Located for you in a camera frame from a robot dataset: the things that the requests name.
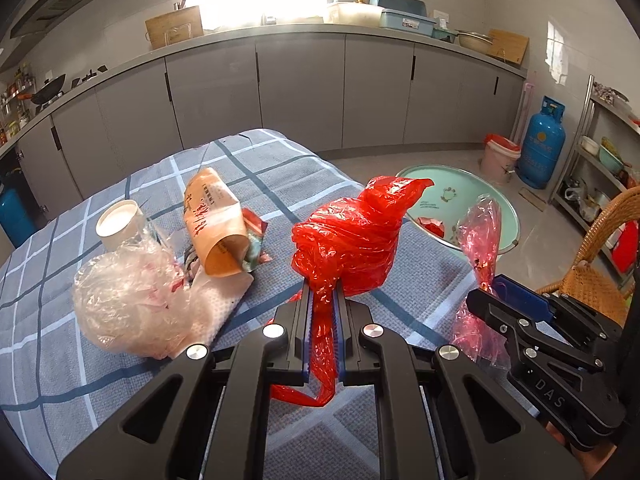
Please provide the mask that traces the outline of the red plastic bag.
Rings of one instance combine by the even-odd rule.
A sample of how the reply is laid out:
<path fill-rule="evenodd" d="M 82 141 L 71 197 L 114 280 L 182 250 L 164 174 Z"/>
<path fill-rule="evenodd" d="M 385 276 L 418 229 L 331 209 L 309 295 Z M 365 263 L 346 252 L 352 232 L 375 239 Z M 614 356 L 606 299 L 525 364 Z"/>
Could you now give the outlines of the red plastic bag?
<path fill-rule="evenodd" d="M 335 396 L 338 331 L 333 294 L 356 296 L 384 284 L 393 266 L 402 218 L 431 179 L 378 176 L 356 197 L 320 206 L 292 229 L 296 246 L 292 268 L 314 294 L 311 315 L 310 371 L 320 382 L 313 398 L 288 386 L 271 388 L 273 400 L 322 408 Z"/>

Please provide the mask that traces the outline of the pink translucent plastic bag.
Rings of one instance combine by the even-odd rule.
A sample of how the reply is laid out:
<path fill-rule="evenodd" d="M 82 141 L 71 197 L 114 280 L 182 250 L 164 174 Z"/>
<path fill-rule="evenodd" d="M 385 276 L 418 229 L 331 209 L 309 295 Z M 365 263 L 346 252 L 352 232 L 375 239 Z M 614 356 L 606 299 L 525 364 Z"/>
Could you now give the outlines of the pink translucent plastic bag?
<path fill-rule="evenodd" d="M 477 197 L 466 215 L 456 225 L 456 241 L 472 266 L 475 286 L 494 294 L 495 277 L 501 236 L 501 209 L 488 195 Z M 452 343 L 472 361 L 484 360 L 506 370 L 510 360 L 504 348 L 504 338 L 471 313 L 466 301 L 458 307 L 452 326 Z"/>

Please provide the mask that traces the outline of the white paper cup blue band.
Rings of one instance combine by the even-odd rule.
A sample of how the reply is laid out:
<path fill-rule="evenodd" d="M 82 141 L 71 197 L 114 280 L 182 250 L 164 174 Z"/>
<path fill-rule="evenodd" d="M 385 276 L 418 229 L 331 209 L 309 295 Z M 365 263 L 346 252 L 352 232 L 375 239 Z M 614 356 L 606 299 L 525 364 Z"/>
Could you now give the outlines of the white paper cup blue band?
<path fill-rule="evenodd" d="M 114 252 L 123 242 L 141 234 L 145 222 L 135 200 L 121 200 L 101 214 L 96 222 L 96 235 L 107 252 Z"/>

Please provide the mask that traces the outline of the grey kitchen base cabinets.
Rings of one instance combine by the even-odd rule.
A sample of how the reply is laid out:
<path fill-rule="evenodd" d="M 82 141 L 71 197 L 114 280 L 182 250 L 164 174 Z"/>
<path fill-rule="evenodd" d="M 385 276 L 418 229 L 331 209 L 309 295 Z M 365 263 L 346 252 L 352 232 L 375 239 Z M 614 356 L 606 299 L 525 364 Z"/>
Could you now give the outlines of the grey kitchen base cabinets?
<path fill-rule="evenodd" d="M 524 80 L 486 55 L 387 30 L 237 30 L 90 79 L 1 156 L 52 219 L 168 155 L 248 129 L 349 156 L 472 148 L 511 131 Z"/>

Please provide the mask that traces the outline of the mint green enamel basin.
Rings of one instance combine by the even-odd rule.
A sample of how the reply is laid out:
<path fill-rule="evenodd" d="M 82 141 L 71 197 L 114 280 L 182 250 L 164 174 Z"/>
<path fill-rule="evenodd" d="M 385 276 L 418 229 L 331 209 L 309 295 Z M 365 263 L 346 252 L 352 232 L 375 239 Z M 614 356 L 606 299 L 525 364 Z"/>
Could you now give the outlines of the mint green enamel basin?
<path fill-rule="evenodd" d="M 521 238 L 521 222 L 510 200 L 498 188 L 477 177 L 472 172 L 444 165 L 419 165 L 400 170 L 397 177 L 431 179 L 427 188 L 406 213 L 407 218 L 439 243 L 460 252 L 454 231 L 456 224 L 476 203 L 480 196 L 493 198 L 500 206 L 501 236 L 498 254 L 503 255 L 518 246 Z M 441 221 L 444 236 L 438 237 L 420 226 L 420 218 Z"/>

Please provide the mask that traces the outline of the pink bucket with red liner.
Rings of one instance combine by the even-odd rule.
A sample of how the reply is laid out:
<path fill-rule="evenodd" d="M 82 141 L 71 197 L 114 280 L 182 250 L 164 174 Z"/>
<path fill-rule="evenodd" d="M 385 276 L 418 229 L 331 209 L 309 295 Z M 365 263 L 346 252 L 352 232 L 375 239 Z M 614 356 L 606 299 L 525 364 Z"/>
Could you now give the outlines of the pink bucket with red liner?
<path fill-rule="evenodd" d="M 497 133 L 488 133 L 480 160 L 480 172 L 492 184 L 506 185 L 515 174 L 516 163 L 521 154 L 518 144 Z"/>

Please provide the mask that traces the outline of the blue gas cylinder by shelf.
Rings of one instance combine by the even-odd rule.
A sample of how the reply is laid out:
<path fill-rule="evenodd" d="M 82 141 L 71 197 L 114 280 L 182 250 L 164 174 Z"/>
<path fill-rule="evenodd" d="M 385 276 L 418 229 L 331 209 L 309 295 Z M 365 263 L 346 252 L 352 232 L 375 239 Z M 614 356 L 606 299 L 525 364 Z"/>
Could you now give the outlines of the blue gas cylinder by shelf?
<path fill-rule="evenodd" d="M 529 119 L 516 174 L 531 188 L 542 190 L 552 177 L 566 138 L 564 110 L 562 103 L 544 96 L 540 111 Z"/>

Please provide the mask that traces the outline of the metal storage shelf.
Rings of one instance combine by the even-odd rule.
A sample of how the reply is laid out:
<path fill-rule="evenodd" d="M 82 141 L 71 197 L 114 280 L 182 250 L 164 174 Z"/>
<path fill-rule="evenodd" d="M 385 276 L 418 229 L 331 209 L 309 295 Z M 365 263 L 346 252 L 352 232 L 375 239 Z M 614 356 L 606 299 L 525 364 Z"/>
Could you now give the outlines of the metal storage shelf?
<path fill-rule="evenodd" d="M 582 112 L 550 203 L 585 233 L 593 204 L 608 202 L 639 182 L 639 107 L 589 76 Z"/>

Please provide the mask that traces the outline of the orange paper snack pouch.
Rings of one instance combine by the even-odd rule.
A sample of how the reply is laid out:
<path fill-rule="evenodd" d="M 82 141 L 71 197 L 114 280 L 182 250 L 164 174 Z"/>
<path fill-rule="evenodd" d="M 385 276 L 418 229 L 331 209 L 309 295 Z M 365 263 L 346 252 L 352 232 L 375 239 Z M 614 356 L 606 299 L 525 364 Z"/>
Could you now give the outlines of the orange paper snack pouch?
<path fill-rule="evenodd" d="M 184 191 L 183 219 L 204 272 L 213 278 L 242 272 L 250 246 L 242 208 L 219 174 L 201 169 Z"/>

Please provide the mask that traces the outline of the clear pinkish plastic bag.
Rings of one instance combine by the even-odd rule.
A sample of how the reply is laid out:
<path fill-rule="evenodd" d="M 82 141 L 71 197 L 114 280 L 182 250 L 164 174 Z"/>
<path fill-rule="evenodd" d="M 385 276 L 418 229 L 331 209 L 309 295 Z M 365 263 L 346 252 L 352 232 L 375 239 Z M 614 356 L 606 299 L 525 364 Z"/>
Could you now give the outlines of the clear pinkish plastic bag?
<path fill-rule="evenodd" d="M 81 333 L 103 350 L 175 359 L 191 344 L 211 344 L 252 283 L 246 272 L 190 278 L 169 247 L 138 235 L 82 265 L 74 311 Z"/>

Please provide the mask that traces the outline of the blue plaid tablecloth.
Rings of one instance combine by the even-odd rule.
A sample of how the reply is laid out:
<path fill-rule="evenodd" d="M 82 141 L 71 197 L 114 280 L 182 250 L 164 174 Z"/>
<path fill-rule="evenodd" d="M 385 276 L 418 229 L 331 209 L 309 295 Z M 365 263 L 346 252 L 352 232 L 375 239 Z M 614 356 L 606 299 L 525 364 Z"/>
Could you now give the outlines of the blue plaid tablecloth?
<path fill-rule="evenodd" d="M 250 130 L 171 155 L 87 198 L 15 249 L 1 266 L 1 411 L 35 462 L 50 476 L 82 439 L 109 418 L 163 365 L 105 352 L 77 326 L 73 280 L 102 254 L 96 222 L 108 206 L 132 198 L 181 260 L 189 237 L 182 218 L 186 184 L 213 167 L 240 200 L 268 223 L 271 258 L 215 340 L 236 344 L 262 327 L 300 289 L 291 268 L 294 223 L 320 205 L 356 196 L 362 185 L 282 134 Z M 374 322 L 408 344 L 434 349 L 474 284 L 465 258 L 404 220 L 393 269 L 382 287 L 355 299 Z M 325 408 L 272 401 L 264 479 L 377 479 L 378 432 L 372 387 L 343 389 Z"/>

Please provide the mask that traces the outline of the wooden cutting board right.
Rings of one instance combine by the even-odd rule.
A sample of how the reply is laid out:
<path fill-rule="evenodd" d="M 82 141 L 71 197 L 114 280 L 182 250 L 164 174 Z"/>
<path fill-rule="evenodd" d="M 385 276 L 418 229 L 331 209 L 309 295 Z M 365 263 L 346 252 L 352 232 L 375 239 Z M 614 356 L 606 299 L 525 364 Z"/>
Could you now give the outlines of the wooden cutting board right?
<path fill-rule="evenodd" d="M 492 45 L 488 54 L 492 58 L 514 66 L 522 65 L 529 44 L 528 37 L 501 29 L 491 29 L 489 37 Z"/>

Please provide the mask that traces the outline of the wooden cutting board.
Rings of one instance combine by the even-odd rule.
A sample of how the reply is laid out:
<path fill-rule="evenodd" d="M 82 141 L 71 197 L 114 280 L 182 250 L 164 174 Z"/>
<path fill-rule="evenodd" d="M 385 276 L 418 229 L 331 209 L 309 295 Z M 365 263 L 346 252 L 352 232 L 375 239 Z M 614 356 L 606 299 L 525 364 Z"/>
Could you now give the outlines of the wooden cutting board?
<path fill-rule="evenodd" d="M 146 39 L 153 50 L 204 35 L 199 6 L 156 16 L 145 21 Z"/>
<path fill-rule="evenodd" d="M 528 37 L 501 29 L 491 29 L 489 37 L 492 45 L 488 54 L 492 58 L 514 66 L 522 65 L 529 44 Z"/>

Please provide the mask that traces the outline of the white plastic tub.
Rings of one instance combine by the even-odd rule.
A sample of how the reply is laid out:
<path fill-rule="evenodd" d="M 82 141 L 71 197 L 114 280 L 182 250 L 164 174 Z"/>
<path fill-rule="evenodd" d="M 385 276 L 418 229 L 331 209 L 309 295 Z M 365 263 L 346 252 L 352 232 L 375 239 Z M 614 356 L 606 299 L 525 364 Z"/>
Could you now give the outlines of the white plastic tub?
<path fill-rule="evenodd" d="M 334 2 L 328 7 L 326 23 L 379 28 L 383 9 L 367 3 Z"/>

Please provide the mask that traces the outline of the blue dish drainer box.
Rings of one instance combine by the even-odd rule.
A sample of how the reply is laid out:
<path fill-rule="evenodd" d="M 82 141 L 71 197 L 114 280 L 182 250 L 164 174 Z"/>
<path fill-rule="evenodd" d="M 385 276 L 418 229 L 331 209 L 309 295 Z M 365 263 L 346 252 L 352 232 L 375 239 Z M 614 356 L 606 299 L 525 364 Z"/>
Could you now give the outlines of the blue dish drainer box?
<path fill-rule="evenodd" d="M 427 16 L 422 0 L 369 0 L 369 3 L 382 9 L 381 28 L 433 36 L 436 21 Z"/>

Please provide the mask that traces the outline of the blue gas cylinder under counter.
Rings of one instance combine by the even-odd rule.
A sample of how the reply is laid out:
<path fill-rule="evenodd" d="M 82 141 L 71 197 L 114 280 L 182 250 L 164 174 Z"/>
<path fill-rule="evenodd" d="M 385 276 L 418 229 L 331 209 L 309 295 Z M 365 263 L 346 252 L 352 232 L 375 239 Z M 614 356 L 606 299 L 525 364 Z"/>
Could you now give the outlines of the blue gas cylinder under counter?
<path fill-rule="evenodd" d="M 20 247 L 36 232 L 35 223 L 14 188 L 6 188 L 5 186 L 2 188 L 0 222 L 15 248 Z"/>

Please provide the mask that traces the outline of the wooden cutting board left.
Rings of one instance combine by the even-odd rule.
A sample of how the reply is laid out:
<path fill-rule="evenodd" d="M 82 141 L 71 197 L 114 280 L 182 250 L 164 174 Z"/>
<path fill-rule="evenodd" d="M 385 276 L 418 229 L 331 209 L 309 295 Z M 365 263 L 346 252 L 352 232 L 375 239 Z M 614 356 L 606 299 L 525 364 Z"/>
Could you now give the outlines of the wooden cutting board left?
<path fill-rule="evenodd" d="M 153 50 L 204 35 L 199 6 L 156 16 L 145 21 L 146 39 Z"/>

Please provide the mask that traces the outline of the black wok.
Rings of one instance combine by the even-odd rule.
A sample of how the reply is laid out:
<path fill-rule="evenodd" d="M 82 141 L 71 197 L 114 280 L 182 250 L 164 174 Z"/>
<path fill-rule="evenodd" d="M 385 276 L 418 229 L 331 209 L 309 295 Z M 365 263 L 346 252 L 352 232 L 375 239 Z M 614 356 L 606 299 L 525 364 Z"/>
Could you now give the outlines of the black wok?
<path fill-rule="evenodd" d="M 63 84 L 65 82 L 65 74 L 56 77 L 47 84 L 45 84 L 39 91 L 32 95 L 30 100 L 32 104 L 43 106 L 56 98 L 62 91 Z"/>

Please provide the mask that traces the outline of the spice rack with bottles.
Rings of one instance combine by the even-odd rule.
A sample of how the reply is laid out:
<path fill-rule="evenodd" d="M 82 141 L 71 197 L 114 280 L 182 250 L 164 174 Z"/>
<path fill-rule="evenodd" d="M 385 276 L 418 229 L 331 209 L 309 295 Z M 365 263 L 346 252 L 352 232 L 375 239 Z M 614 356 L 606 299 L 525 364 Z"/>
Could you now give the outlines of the spice rack with bottles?
<path fill-rule="evenodd" d="M 30 66 L 23 63 L 1 92 L 1 144 L 17 136 L 32 119 L 30 98 L 35 91 L 35 77 Z"/>

